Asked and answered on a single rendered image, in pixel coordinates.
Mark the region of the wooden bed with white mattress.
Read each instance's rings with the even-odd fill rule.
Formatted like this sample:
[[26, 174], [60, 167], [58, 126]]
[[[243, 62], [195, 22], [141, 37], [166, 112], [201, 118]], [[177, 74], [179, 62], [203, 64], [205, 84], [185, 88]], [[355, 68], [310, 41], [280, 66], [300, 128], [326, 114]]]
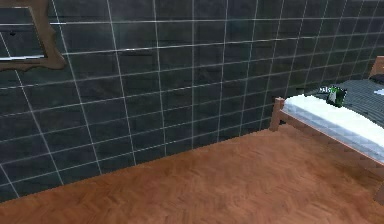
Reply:
[[[374, 59], [368, 77], [360, 80], [370, 80], [375, 74], [384, 74], [384, 55]], [[332, 106], [306, 93], [274, 99], [269, 129], [276, 131], [282, 122], [315, 137], [354, 165], [381, 177], [383, 183], [374, 200], [384, 205], [384, 128], [352, 110]]]

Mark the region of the dark grey bed blanket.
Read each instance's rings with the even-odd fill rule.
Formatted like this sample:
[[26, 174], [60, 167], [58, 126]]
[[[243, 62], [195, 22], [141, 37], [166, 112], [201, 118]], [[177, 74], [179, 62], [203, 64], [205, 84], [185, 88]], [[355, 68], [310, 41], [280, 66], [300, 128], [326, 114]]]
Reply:
[[[384, 85], [371, 80], [348, 80], [340, 84], [331, 84], [328, 87], [330, 86], [347, 90], [342, 107], [352, 110], [384, 128], [384, 95], [377, 94], [377, 91], [384, 90]], [[307, 92], [306, 96], [314, 96], [322, 100], [326, 98], [326, 94], [320, 93], [319, 89]]]

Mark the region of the green and black notepad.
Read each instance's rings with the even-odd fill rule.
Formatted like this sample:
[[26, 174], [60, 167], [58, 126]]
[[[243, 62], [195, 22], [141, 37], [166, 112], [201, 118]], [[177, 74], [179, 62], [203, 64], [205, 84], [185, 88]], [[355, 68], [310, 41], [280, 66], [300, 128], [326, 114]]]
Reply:
[[346, 89], [337, 86], [321, 87], [319, 89], [319, 92], [326, 94], [325, 100], [327, 104], [338, 108], [341, 108], [343, 106], [343, 102], [347, 94]]

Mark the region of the brown framed wall mirror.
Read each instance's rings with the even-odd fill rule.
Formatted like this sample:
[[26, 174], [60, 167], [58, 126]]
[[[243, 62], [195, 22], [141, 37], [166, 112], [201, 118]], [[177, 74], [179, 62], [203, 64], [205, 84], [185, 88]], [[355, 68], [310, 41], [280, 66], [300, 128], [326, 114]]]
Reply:
[[27, 8], [29, 10], [37, 32], [37, 39], [44, 53], [43, 58], [6, 59], [0, 62], [0, 71], [28, 71], [36, 67], [59, 70], [65, 67], [65, 59], [56, 47], [56, 32], [48, 20], [48, 0], [0, 0], [0, 8]]

